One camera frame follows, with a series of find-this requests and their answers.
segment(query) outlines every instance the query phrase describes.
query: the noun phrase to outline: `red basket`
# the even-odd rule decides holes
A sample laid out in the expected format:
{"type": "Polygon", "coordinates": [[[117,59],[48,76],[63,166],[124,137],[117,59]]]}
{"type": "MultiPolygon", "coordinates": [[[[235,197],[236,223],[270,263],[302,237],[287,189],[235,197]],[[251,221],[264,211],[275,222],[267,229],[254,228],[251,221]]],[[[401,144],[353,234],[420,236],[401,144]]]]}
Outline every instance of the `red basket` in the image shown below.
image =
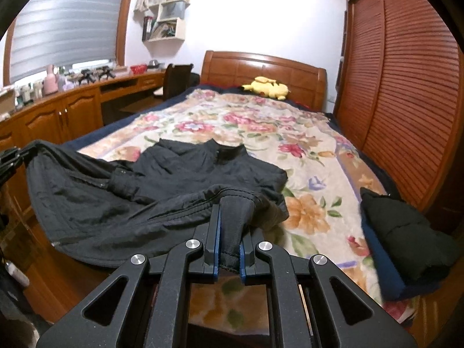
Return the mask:
{"type": "Polygon", "coordinates": [[[132,67],[130,67],[132,73],[134,75],[142,75],[143,73],[145,73],[147,71],[147,68],[148,66],[145,65],[145,64],[142,64],[142,65],[133,65],[132,67]]]}

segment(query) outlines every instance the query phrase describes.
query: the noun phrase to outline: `clear plastic container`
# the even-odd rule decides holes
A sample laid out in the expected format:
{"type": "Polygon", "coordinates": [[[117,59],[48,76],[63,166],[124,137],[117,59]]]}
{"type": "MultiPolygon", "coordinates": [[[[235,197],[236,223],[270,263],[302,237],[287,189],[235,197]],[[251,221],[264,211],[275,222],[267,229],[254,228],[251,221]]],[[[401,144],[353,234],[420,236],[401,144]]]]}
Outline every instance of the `clear plastic container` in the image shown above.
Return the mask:
{"type": "Polygon", "coordinates": [[[185,1],[176,1],[175,3],[164,3],[160,19],[180,18],[184,19],[187,3],[185,1]]]}

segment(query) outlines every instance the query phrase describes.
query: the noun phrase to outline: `dark wooden chair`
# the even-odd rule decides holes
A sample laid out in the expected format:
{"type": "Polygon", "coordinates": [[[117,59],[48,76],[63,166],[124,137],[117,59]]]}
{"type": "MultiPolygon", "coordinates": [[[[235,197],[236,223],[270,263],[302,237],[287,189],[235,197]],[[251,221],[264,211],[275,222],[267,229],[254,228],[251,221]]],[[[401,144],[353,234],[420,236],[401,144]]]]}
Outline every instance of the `dark wooden chair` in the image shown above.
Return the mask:
{"type": "Polygon", "coordinates": [[[164,74],[163,87],[153,92],[155,97],[162,97],[165,101],[187,90],[190,82],[193,64],[169,64],[164,74]]]}

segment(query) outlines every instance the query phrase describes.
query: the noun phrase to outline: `window blind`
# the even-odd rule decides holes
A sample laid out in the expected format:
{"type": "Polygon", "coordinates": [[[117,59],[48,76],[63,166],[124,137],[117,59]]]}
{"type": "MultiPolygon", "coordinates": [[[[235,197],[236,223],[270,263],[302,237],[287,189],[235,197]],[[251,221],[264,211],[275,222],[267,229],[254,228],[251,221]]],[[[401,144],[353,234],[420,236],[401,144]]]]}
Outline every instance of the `window blind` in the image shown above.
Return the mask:
{"type": "Polygon", "coordinates": [[[121,0],[30,0],[16,19],[10,82],[46,69],[115,59],[121,0]]]}

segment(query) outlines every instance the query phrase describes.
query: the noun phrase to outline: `pink thermos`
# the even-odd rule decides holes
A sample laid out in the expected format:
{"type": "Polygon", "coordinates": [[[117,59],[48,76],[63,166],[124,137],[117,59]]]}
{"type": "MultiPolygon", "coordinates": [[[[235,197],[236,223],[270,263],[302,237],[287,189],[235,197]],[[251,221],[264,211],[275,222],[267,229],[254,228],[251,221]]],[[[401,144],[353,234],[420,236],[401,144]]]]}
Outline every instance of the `pink thermos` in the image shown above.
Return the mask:
{"type": "Polygon", "coordinates": [[[53,73],[54,66],[47,65],[47,76],[45,77],[43,91],[45,95],[56,93],[58,91],[58,83],[56,75],[53,73]]]}

